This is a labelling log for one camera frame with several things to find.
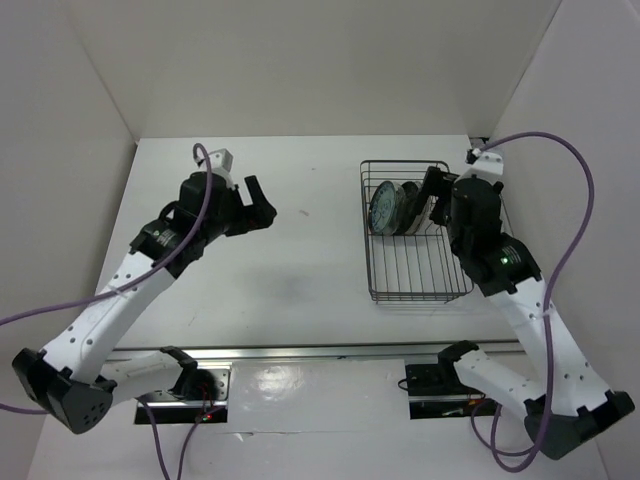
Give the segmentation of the black round plate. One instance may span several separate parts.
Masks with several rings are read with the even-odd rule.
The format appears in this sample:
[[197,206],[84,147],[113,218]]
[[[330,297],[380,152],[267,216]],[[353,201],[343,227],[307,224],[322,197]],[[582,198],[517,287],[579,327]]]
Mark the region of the black round plate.
[[415,203],[417,201],[420,188],[420,182],[407,181],[402,184],[402,189],[405,193],[405,203],[401,221],[398,230],[396,231],[399,235],[405,235],[414,223],[416,218],[416,214],[414,213]]

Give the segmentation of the smoky grey glass plate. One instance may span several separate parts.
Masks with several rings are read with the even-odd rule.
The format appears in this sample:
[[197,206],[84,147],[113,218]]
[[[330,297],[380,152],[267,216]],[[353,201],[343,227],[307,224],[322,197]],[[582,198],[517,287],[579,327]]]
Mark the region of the smoky grey glass plate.
[[429,215],[430,208],[431,208],[431,198],[427,197],[420,212],[415,216],[412,224],[406,230],[405,232],[406,235],[416,235],[420,231],[425,219]]

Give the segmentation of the clear glass plate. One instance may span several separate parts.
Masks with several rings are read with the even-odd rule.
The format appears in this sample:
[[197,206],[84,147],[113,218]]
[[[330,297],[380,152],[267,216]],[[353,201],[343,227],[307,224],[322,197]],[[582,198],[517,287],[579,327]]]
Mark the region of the clear glass plate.
[[396,206],[395,206],[395,220],[396,228],[394,230],[395,235],[399,235],[402,230],[403,217],[406,210],[406,193],[403,186],[399,183],[395,183],[396,187]]

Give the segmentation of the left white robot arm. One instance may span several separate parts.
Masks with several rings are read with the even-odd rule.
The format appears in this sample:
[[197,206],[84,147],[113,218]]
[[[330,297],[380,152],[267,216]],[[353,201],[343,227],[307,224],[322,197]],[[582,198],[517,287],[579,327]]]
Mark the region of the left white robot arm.
[[214,380],[185,351],[165,346],[152,354],[109,364],[124,334],[154,300],[199,260],[220,236],[243,235],[273,224],[276,209],[258,179],[245,180],[251,204],[219,174],[195,172],[180,186],[178,199],[144,225],[116,273],[58,337],[39,350],[22,349],[12,367],[27,395],[75,434],[94,428],[121,402],[156,391],[176,399]]

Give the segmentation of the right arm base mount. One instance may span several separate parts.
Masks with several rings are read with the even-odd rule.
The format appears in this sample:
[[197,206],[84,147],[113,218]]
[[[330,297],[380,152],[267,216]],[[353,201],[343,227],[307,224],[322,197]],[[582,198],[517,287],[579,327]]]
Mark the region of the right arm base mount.
[[493,416],[495,405],[478,390],[452,380],[437,364],[409,364],[397,386],[408,395],[412,420]]

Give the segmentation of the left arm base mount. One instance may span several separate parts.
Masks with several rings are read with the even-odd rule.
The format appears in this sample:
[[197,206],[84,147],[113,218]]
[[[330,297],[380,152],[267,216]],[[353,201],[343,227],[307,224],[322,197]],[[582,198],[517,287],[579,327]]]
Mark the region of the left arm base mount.
[[144,396],[158,425],[191,425],[198,418],[203,424],[227,422],[231,365],[205,362],[203,367],[185,394],[157,391]]

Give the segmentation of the blue floral ceramic plate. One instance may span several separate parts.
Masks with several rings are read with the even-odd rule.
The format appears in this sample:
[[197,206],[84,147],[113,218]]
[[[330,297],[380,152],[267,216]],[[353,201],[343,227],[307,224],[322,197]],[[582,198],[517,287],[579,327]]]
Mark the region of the blue floral ceramic plate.
[[398,227],[400,194],[397,184],[382,182],[375,190],[368,209],[368,225],[373,235],[392,235]]

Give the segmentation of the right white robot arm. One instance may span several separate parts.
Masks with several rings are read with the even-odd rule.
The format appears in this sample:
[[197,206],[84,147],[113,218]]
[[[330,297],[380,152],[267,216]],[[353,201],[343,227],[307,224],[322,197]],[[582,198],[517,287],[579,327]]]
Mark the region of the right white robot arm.
[[522,420],[530,439],[559,460],[632,413],[628,393],[593,370],[558,311],[527,247],[502,229],[503,185],[477,174],[427,169],[419,202],[435,198],[430,219],[446,228],[452,252],[484,297],[507,319],[539,375],[531,380],[491,360],[475,343],[438,355],[436,379],[448,392],[486,394]]

